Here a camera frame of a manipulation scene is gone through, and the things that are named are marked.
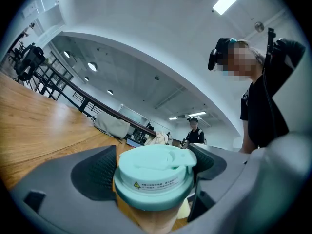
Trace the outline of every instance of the warning label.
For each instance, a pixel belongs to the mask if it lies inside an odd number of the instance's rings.
[[[137,187],[137,188],[141,188],[140,185],[137,182],[133,186]]]

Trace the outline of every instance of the black t-shirt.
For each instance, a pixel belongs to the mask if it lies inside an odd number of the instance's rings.
[[[281,112],[272,100],[272,96],[284,84],[291,72],[292,69],[286,65],[270,67],[266,70],[267,88],[273,107],[277,136],[282,136],[289,130]],[[247,105],[246,101],[242,99],[240,106],[240,119],[248,121],[248,134],[251,141],[256,146],[266,147],[274,139],[274,130],[263,75],[254,84],[250,85]]]
[[[194,132],[193,130],[191,130],[189,134],[187,134],[186,140],[188,140],[190,143],[204,143],[204,132],[201,131],[201,133],[199,134],[199,128],[197,128]]]

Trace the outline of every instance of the camera headset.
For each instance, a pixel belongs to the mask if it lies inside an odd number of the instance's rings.
[[[270,111],[271,111],[272,120],[273,120],[274,137],[277,137],[275,118],[274,118],[274,112],[273,112],[273,107],[272,107],[272,99],[270,98],[269,93],[268,93],[267,79],[266,79],[266,74],[265,74],[265,70],[267,68],[270,68],[272,63],[274,63],[274,65],[278,65],[279,61],[283,62],[282,57],[284,56],[284,53],[282,53],[282,49],[279,49],[278,47],[276,47],[277,46],[276,43],[274,44],[274,49],[273,49],[273,43],[274,43],[275,37],[276,37],[276,33],[274,33],[274,29],[268,28],[267,52],[266,52],[265,61],[263,64],[262,74],[263,74],[263,85],[264,85],[266,97],[270,106]],[[208,62],[208,70],[210,71],[213,70],[215,68],[215,64],[222,65],[222,60],[227,58],[229,44],[232,44],[235,42],[237,42],[235,38],[220,38],[219,39],[218,43],[216,44],[215,49],[213,49],[210,53],[209,62]]]

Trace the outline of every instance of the black railing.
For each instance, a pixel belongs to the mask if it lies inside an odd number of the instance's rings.
[[[27,82],[27,85],[30,89],[45,95],[49,98],[57,100],[60,95],[63,95],[71,104],[78,108],[79,111],[86,114],[86,116],[91,117],[91,115],[85,111],[86,108],[95,112],[96,114],[101,112],[106,112],[118,119],[122,119],[128,123],[133,128],[139,130],[143,134],[148,134],[155,137],[156,133],[141,124],[127,118],[126,116],[120,114],[114,109],[106,106],[96,98],[90,96],[85,91],[81,90],[70,80],[68,80],[63,74],[56,70],[51,64],[45,62],[43,65],[40,65],[33,73],[32,78]],[[65,86],[69,86],[75,91],[73,98],[79,102],[79,105],[74,103],[64,92],[63,89]]]

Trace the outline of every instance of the woman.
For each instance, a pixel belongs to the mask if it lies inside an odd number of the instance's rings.
[[[248,77],[252,80],[241,99],[240,119],[243,120],[244,138],[240,152],[251,153],[266,147],[275,137],[286,134],[288,127],[273,100],[273,116],[266,96],[263,80],[264,54],[249,46],[245,40],[219,39],[216,62],[222,65],[227,75]],[[299,63],[305,47],[286,39],[278,40],[273,46],[270,67],[266,67],[269,97],[278,91]]]

